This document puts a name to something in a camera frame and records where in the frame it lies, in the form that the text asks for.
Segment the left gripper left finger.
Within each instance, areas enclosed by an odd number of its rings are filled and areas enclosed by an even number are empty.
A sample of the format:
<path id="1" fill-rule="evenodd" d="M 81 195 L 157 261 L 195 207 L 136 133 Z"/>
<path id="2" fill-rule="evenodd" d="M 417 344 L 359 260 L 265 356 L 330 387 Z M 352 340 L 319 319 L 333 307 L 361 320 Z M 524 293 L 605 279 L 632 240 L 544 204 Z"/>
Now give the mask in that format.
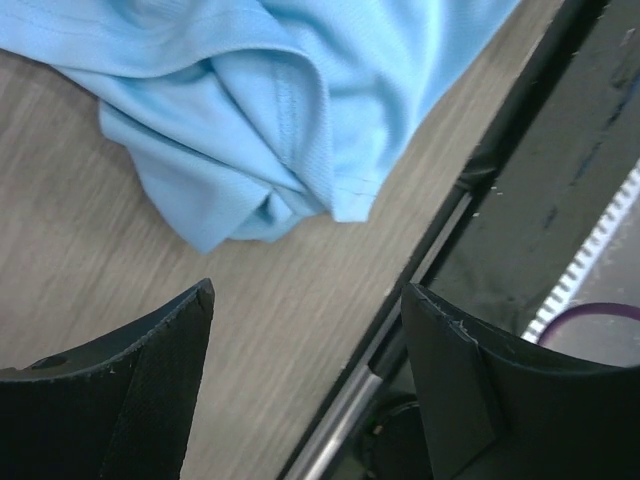
<path id="1" fill-rule="evenodd" d="M 90 342 L 3 369 L 2 478 L 179 478 L 214 300 L 205 278 Z"/>

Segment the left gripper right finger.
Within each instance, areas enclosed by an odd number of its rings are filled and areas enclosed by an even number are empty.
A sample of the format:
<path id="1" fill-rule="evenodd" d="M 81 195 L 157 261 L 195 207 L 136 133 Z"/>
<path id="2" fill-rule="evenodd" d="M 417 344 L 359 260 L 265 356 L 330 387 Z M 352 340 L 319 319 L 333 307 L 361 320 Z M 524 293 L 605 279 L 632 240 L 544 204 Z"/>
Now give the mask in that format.
<path id="1" fill-rule="evenodd" d="M 438 479 L 635 479 L 639 370 L 582 360 L 421 286 L 401 316 Z"/>

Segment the light blue shorts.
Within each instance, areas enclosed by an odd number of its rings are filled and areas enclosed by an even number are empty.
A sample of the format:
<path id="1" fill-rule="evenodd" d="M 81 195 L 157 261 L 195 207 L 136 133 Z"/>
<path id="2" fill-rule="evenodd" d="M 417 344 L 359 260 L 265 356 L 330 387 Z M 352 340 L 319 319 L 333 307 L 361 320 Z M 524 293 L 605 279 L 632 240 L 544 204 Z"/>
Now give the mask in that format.
<path id="1" fill-rule="evenodd" d="M 5 1 L 3 50 L 99 101 L 169 226 L 208 252 L 363 222 L 512 1 Z"/>

